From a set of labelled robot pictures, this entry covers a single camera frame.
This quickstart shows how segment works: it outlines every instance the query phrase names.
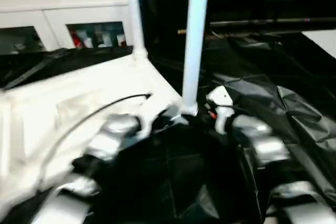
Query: red object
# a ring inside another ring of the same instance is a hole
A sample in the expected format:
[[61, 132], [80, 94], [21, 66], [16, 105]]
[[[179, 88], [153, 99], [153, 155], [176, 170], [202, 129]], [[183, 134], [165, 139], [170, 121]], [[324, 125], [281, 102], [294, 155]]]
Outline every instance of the red object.
[[85, 47], [83, 42], [80, 40], [80, 38], [77, 36], [77, 34], [74, 31], [71, 31], [70, 34], [71, 34], [72, 41], [75, 44], [76, 48], [84, 48]]
[[213, 119], [216, 119], [217, 118], [217, 115], [211, 111], [208, 111], [209, 115], [213, 118]]

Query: white metal pole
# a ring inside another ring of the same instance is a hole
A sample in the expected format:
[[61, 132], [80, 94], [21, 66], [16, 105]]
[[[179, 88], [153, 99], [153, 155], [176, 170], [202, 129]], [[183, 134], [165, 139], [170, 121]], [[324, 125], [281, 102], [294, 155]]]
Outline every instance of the white metal pole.
[[147, 56], [147, 51], [143, 40], [139, 0], [128, 0], [128, 2], [132, 20], [133, 55], [135, 55], [136, 58], [143, 58]]
[[197, 113], [197, 88], [201, 67], [207, 0], [189, 0], [187, 38], [184, 59], [183, 107], [185, 113]]

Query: glass cabinet door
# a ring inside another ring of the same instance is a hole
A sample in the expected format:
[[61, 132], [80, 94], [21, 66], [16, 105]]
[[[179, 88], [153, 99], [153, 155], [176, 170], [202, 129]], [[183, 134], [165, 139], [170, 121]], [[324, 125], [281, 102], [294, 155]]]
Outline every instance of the glass cabinet door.
[[33, 26], [0, 29], [0, 55], [46, 51]]
[[122, 22], [67, 25], [76, 48], [126, 47]]

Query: cabinet door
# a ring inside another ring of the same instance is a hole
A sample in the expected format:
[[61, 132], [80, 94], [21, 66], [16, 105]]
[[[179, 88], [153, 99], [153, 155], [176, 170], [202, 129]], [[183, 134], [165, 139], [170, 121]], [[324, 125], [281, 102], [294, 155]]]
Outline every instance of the cabinet door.
[[114, 47], [132, 45], [128, 6], [46, 10], [44, 14], [61, 47], [111, 46], [106, 45], [110, 44], [106, 40], [110, 40]]
[[0, 13], [0, 54], [58, 48], [42, 11]]

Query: black wire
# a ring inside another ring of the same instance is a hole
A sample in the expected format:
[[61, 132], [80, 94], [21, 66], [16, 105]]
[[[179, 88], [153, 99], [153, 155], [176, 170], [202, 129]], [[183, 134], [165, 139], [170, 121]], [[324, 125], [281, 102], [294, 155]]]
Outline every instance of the black wire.
[[43, 183], [43, 179], [45, 177], [45, 173], [46, 173], [46, 168], [47, 165], [49, 164], [49, 162], [52, 160], [52, 158], [54, 157], [57, 149], [61, 146], [61, 144], [63, 143], [63, 141], [67, 138], [67, 136], [69, 136], [76, 128], [78, 128], [82, 123], [84, 123], [87, 119], [90, 119], [92, 116], [96, 115], [97, 113], [99, 113], [100, 111], [106, 109], [109, 106], [112, 106], [116, 103], [122, 102], [124, 100], [130, 99], [130, 98], [135, 98], [135, 97], [146, 97], [146, 99], [148, 99], [149, 97], [151, 97], [152, 94], [134, 94], [134, 95], [130, 95], [128, 97], [124, 97], [121, 99], [118, 99], [116, 101], [113, 101], [107, 105], [104, 105], [103, 107], [100, 107], [99, 109], [95, 110], [94, 112], [92, 112], [91, 114], [85, 116], [82, 120], [80, 120], [78, 123], [76, 123], [73, 127], [71, 127], [56, 143], [55, 145], [50, 149], [47, 157], [44, 159], [44, 162], [42, 163], [42, 167], [40, 170], [40, 174], [38, 177], [38, 184], [37, 184], [37, 190], [39, 190], [39, 188], [41, 187], [42, 183]]
[[231, 108], [235, 111], [239, 111], [241, 112], [242, 114], [245, 114], [245, 115], [251, 115], [251, 113], [249, 113], [247, 110], [244, 110], [240, 107], [237, 107], [237, 106], [234, 106], [234, 105], [217, 105], [216, 104], [216, 107], [226, 107], [226, 108]]

